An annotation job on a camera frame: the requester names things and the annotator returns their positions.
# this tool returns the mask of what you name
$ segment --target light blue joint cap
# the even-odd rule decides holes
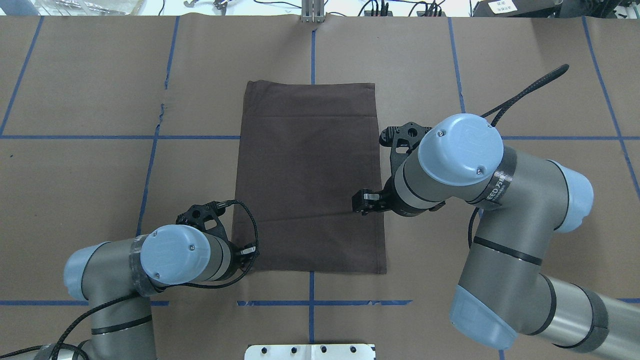
[[[140,263],[147,275],[163,284],[192,281],[209,264],[211,246],[200,230],[188,225],[165,225],[147,236]]]
[[[568,233],[576,230],[582,225],[582,219],[589,215],[593,206],[593,187],[586,176],[577,171],[566,168],[557,161],[549,160],[556,164],[566,181],[566,187],[569,195],[569,206],[566,210],[566,216],[560,227],[556,229],[557,233]]]
[[[474,114],[447,117],[430,130],[418,146],[422,169],[451,186],[477,184],[493,175],[502,161],[504,145],[498,130]]]
[[[84,268],[86,268],[86,264],[89,262],[89,259],[91,259],[93,253],[106,243],[108,243],[108,241],[80,249],[74,252],[67,260],[67,263],[65,264],[65,271],[63,272],[63,279],[65,286],[67,287],[67,291],[72,298],[82,301],[87,300],[87,298],[84,297],[84,294],[82,294],[82,276],[84,275]]]
[[[509,324],[460,285],[456,285],[449,319],[464,335],[498,350],[507,350],[518,337]]]

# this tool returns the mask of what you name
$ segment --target white label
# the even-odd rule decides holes
[[[512,0],[494,1],[489,3],[489,7],[493,13],[510,13],[518,11]]]

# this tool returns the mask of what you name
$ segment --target dark gray cloth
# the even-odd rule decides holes
[[[383,215],[351,212],[381,188],[378,135],[374,84],[248,83],[236,198],[258,223],[257,270],[387,272]],[[235,211],[232,241],[252,240]]]

